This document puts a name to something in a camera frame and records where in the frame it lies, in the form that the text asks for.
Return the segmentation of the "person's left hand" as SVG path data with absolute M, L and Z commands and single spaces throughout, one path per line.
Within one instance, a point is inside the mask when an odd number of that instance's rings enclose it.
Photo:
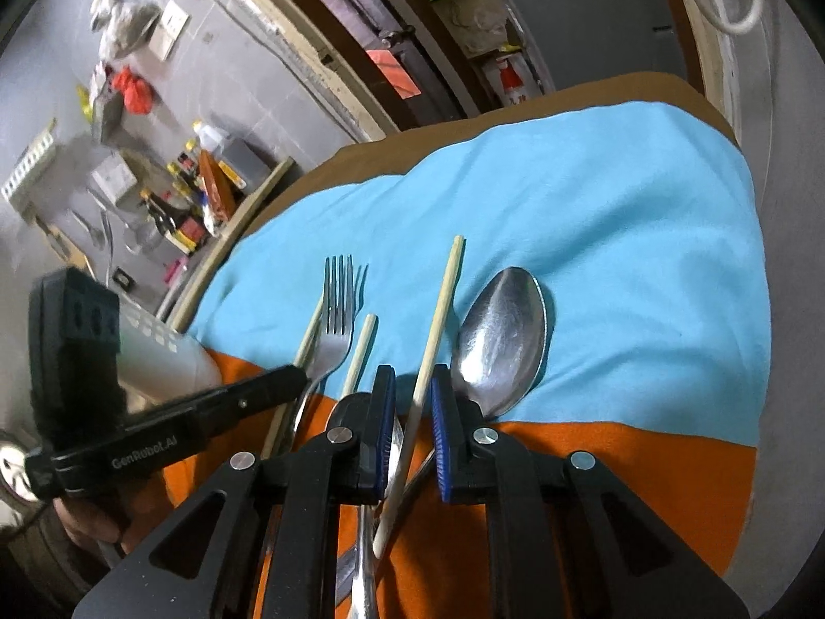
M 71 541 L 88 552 L 98 552 L 100 544 L 105 544 L 130 553 L 143 539 L 137 523 L 114 517 L 83 499 L 56 499 L 53 507 Z

